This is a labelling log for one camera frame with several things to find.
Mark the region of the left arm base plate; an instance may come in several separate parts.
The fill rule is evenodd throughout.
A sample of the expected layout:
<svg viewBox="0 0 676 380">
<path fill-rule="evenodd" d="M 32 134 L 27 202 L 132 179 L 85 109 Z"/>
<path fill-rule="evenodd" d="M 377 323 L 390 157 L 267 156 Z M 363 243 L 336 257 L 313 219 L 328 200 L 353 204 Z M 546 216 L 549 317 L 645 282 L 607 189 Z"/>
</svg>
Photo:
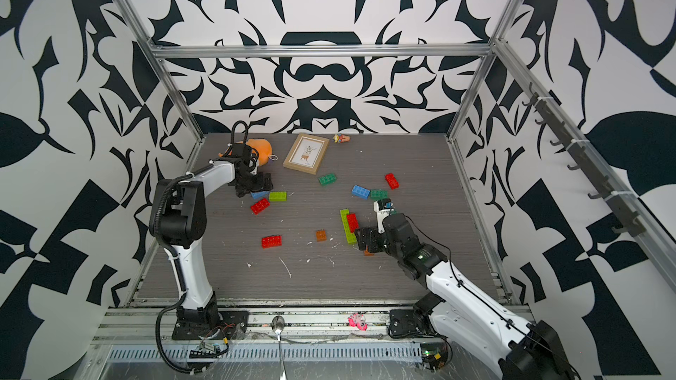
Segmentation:
<svg viewBox="0 0 676 380">
<path fill-rule="evenodd" d="M 197 341 L 202 339 L 235 339 L 248 330 L 248 311 L 209 312 L 179 309 L 172 339 Z"/>
</svg>

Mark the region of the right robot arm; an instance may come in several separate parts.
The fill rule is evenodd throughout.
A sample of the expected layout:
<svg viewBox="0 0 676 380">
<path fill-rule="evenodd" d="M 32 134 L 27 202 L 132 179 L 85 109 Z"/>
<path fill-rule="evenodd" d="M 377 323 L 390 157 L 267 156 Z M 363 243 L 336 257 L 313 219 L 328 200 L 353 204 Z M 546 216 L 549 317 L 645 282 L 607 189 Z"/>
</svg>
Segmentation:
<svg viewBox="0 0 676 380">
<path fill-rule="evenodd" d="M 423 233 L 409 216 L 386 216 L 355 231 L 360 250 L 386 253 L 428 291 L 420 313 L 434 332 L 503 379 L 578 379 L 556 330 L 508 310 L 461 274 L 448 246 Z"/>
</svg>

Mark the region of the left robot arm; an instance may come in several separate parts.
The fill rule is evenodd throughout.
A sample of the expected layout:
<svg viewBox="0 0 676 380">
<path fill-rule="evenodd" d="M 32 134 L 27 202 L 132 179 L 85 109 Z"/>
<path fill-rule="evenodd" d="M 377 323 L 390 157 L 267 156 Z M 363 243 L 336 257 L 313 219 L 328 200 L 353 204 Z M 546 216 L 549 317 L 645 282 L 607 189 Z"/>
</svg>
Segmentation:
<svg viewBox="0 0 676 380">
<path fill-rule="evenodd" d="M 162 179 L 152 202 L 149 233 L 165 250 L 179 290 L 178 320 L 208 330 L 220 322 L 209 283 L 202 240 L 207 228 L 206 198 L 222 186 L 237 197 L 273 189 L 271 175 L 259 171 L 260 151 L 248 144 L 249 125 L 237 121 L 223 156 L 173 179 Z"/>
</svg>

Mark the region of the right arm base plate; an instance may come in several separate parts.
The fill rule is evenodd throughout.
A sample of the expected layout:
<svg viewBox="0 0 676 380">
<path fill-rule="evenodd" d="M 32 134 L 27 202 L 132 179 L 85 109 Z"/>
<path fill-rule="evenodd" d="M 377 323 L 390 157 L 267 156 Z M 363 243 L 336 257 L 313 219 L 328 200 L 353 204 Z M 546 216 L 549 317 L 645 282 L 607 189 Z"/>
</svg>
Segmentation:
<svg viewBox="0 0 676 380">
<path fill-rule="evenodd" d="M 392 339 L 429 338 L 438 335 L 431 323 L 431 312 L 419 309 L 389 311 L 387 334 Z"/>
</svg>

